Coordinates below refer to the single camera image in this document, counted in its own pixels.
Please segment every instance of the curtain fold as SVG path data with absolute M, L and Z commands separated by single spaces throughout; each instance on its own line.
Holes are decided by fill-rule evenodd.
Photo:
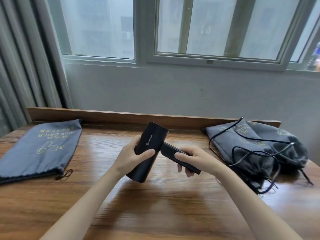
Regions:
M 72 108 L 46 0 L 0 0 L 0 136 L 25 125 L 27 107 Z

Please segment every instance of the wood grain surface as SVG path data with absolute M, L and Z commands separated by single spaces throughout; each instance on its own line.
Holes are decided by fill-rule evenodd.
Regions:
M 178 116 L 163 114 L 146 114 L 146 113 L 122 113 L 94 110 L 78 110 L 63 108 L 28 108 L 28 113 L 32 121 L 41 122 L 59 122 L 75 119 L 82 119 L 84 124 L 140 124 L 146 125 L 148 121 L 158 123 L 169 129 L 197 129 L 201 130 L 208 126 L 221 125 L 237 121 L 237 119 L 197 117 L 197 116 Z M 280 121 L 273 120 L 246 120 L 255 121 L 279 128 Z
M 0 156 L 30 129 L 0 139 Z M 67 169 L 69 179 L 32 179 L 0 186 L 0 239 L 39 239 L 110 168 L 143 126 L 85 126 Z M 208 138 L 197 130 L 171 130 L 168 143 L 197 145 Z M 309 161 L 303 177 L 282 177 L 264 200 L 303 239 L 320 236 L 320 168 Z M 202 172 L 192 178 L 159 154 L 143 184 L 122 178 L 101 206 L 85 239 L 254 239 L 225 189 Z

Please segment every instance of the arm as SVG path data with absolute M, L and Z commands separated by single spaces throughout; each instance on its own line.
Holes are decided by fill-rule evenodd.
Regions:
M 122 149 L 112 167 L 46 232 L 41 240 L 84 238 L 95 214 L 118 181 L 139 163 L 155 154 L 155 151 L 151 149 L 136 155 L 134 148 L 139 140 L 140 136 L 136 136 Z
M 175 157 L 178 160 L 190 163 L 202 171 L 215 175 L 220 180 L 257 240 L 302 240 L 234 171 L 222 162 L 196 146 L 181 148 L 181 150 L 193 156 L 176 153 Z M 182 167 L 178 165 L 178 171 L 181 172 L 181 170 Z M 193 173 L 187 170 L 186 173 L 188 177 L 193 176 Z

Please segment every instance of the folding hair dryer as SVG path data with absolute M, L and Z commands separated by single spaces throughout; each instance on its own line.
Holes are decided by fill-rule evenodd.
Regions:
M 139 183 L 143 183 L 146 181 L 146 178 L 148 177 L 148 174 L 158 156 L 159 151 L 161 151 L 162 155 L 171 159 L 172 161 L 182 165 L 183 167 L 189 169 L 190 171 L 200 174 L 201 171 L 197 169 L 196 167 L 192 166 L 189 163 L 180 161 L 174 157 L 174 154 L 176 152 L 184 153 L 186 155 L 189 155 L 185 152 L 182 152 L 178 148 L 175 148 L 174 146 L 168 144 L 165 142 L 165 139 L 169 133 L 169 130 L 149 121 L 148 125 L 144 129 L 139 144 L 135 147 L 134 152 L 137 155 L 140 155 L 141 153 L 145 152 L 149 149 L 154 149 L 155 154 L 150 157 L 149 159 L 141 162 L 138 166 L 134 168 L 130 173 L 127 174 L 127 176 Z

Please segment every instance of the gray drawstring bag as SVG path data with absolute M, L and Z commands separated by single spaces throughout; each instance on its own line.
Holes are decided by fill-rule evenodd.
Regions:
M 209 146 L 212 141 L 221 158 L 255 193 L 268 192 L 280 171 L 299 170 L 312 184 L 302 170 L 308 160 L 308 152 L 297 137 L 270 125 L 242 119 L 207 127 L 203 131 L 210 137 Z M 260 191 L 264 180 L 272 181 L 266 190 Z
M 31 128 L 0 160 L 0 184 L 58 174 L 73 156 L 81 120 L 39 124 Z

